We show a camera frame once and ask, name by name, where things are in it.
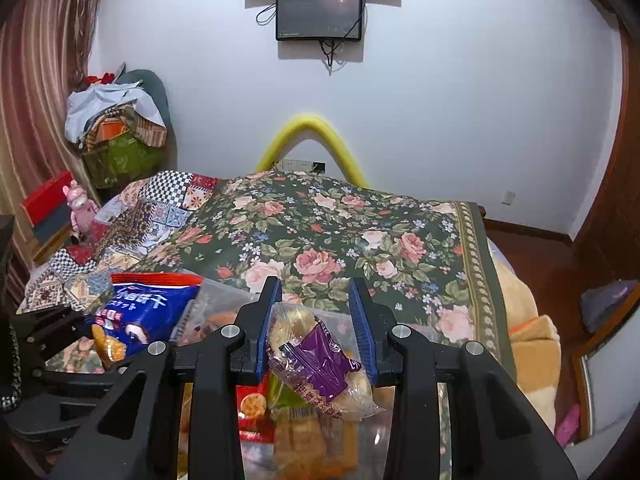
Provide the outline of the purple labelled bread pack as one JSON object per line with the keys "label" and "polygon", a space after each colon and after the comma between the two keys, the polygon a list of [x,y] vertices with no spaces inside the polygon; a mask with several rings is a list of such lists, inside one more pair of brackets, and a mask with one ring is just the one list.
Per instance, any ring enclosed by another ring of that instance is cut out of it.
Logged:
{"label": "purple labelled bread pack", "polygon": [[382,413],[345,313],[279,302],[270,314],[270,372],[322,414],[360,420]]}

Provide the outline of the blue red cracker bag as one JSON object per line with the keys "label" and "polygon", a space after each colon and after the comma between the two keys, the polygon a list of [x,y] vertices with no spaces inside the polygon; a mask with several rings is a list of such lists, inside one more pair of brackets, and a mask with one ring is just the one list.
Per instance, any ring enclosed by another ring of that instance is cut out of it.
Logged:
{"label": "blue red cracker bag", "polygon": [[187,273],[113,273],[112,293],[88,322],[104,367],[166,341],[203,279]]}

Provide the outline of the clear bag of puff snacks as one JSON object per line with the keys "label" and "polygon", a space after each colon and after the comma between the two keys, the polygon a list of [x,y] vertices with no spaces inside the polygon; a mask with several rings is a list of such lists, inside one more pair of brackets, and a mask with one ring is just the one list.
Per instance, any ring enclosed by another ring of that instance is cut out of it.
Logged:
{"label": "clear bag of puff snacks", "polygon": [[282,408],[274,420],[277,479],[339,479],[358,467],[358,424],[312,406]]}

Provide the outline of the clear bag of fried snacks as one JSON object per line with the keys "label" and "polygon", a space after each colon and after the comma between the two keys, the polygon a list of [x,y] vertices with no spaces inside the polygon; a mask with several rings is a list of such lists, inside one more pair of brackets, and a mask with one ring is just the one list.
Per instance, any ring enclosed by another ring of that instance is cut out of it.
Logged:
{"label": "clear bag of fried snacks", "polygon": [[184,329],[180,344],[197,344],[222,326],[233,324],[236,318],[234,311],[217,312],[199,321],[189,321]]}

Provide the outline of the red biscuit bag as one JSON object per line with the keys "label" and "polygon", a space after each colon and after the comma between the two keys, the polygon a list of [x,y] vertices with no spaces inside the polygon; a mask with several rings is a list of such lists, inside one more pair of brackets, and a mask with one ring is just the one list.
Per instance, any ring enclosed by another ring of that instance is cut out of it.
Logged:
{"label": "red biscuit bag", "polygon": [[235,393],[240,439],[273,444],[274,422],[268,405],[268,378],[258,386],[237,386]]}

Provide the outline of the orange blanket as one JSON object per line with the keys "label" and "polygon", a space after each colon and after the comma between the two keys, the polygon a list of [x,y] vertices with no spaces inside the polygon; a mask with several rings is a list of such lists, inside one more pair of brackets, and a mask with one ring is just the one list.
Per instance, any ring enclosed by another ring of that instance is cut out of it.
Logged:
{"label": "orange blanket", "polygon": [[554,432],[562,358],[559,332],[549,315],[539,314],[532,291],[518,278],[497,245],[488,240],[488,247],[506,305],[518,388]]}

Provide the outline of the clear plastic storage box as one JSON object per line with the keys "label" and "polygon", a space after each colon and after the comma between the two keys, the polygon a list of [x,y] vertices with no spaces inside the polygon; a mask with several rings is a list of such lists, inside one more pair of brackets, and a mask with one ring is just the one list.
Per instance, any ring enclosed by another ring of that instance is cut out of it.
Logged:
{"label": "clear plastic storage box", "polygon": [[[258,295],[233,288],[228,285],[205,280],[200,293],[187,307],[181,321],[171,336],[173,342],[181,347],[184,329],[189,321],[199,321],[217,312],[234,311],[255,301]],[[271,419],[276,419],[282,408],[301,408],[311,406],[303,401],[273,374],[268,374],[268,405]],[[191,411],[192,384],[184,388],[180,437],[178,444],[178,479],[188,478],[189,424]],[[393,388],[373,390],[375,402],[385,411],[356,422],[358,424],[358,467],[344,474],[340,479],[383,479],[385,461],[390,440],[390,424],[394,400]],[[241,452],[244,474],[247,479],[277,479],[277,466],[273,461],[273,444],[246,442],[241,440]]]}

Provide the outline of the red box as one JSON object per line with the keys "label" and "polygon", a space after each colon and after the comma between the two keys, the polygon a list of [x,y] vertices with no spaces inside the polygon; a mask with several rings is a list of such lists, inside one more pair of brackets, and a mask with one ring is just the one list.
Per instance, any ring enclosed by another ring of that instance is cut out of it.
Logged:
{"label": "red box", "polygon": [[65,202],[64,186],[70,186],[73,176],[68,170],[61,171],[47,180],[32,194],[27,196],[21,206],[31,226],[36,226]]}

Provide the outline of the pink bunny toy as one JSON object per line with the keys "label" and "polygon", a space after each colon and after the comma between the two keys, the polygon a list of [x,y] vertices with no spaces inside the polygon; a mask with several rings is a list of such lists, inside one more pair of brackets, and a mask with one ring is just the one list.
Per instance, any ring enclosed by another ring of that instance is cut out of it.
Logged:
{"label": "pink bunny toy", "polygon": [[86,190],[75,180],[63,186],[67,207],[70,208],[70,224],[75,232],[87,235],[91,232],[93,220],[99,206],[88,197]]}

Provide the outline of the patchwork quilt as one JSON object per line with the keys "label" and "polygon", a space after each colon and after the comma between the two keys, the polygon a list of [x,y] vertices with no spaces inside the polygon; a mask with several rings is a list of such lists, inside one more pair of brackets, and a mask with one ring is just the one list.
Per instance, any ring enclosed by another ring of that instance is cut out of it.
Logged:
{"label": "patchwork quilt", "polygon": [[218,184],[215,178],[177,170],[128,184],[94,216],[93,242],[60,248],[34,271],[18,310],[96,310],[112,291],[111,275],[134,270],[188,223]]}

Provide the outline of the dark floral bedspread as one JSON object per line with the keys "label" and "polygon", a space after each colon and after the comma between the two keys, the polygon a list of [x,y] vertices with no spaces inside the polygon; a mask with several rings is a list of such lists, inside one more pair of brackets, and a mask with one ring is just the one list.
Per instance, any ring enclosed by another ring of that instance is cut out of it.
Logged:
{"label": "dark floral bedspread", "polygon": [[274,276],[285,300],[342,313],[350,280],[362,278],[374,301],[431,341],[477,340],[515,367],[484,218],[471,202],[263,171],[219,185],[139,270],[190,271],[247,292]]}

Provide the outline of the brown wooden door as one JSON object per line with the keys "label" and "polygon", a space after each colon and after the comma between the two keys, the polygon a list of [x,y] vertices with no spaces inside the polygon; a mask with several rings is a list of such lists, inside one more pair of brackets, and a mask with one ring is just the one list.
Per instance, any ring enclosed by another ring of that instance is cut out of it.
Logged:
{"label": "brown wooden door", "polygon": [[593,281],[639,277],[639,44],[620,32],[623,89],[612,153],[575,252]]}

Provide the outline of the pile of clothes and bags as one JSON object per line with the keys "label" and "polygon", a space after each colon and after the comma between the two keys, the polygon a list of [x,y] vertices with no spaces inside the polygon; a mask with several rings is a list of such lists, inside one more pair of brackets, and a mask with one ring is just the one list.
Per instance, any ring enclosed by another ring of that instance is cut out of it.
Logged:
{"label": "pile of clothes and bags", "polygon": [[64,136],[102,194],[114,195],[177,163],[168,95],[152,70],[122,65],[85,77],[67,98]]}

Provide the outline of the striped curtain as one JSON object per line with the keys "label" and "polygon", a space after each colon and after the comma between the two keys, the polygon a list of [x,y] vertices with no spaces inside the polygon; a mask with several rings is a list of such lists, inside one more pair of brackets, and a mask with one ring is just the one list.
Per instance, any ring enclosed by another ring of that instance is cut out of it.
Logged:
{"label": "striped curtain", "polygon": [[1,0],[1,212],[14,219],[1,261],[2,304],[16,309],[34,267],[23,200],[64,170],[90,183],[65,139],[66,100],[88,76],[100,0]]}

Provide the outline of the small wall monitor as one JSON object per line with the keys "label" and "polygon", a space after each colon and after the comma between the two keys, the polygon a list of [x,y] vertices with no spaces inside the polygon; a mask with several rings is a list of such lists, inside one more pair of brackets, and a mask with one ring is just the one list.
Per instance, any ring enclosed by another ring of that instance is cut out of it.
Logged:
{"label": "small wall monitor", "polygon": [[364,0],[276,0],[276,39],[360,41]]}

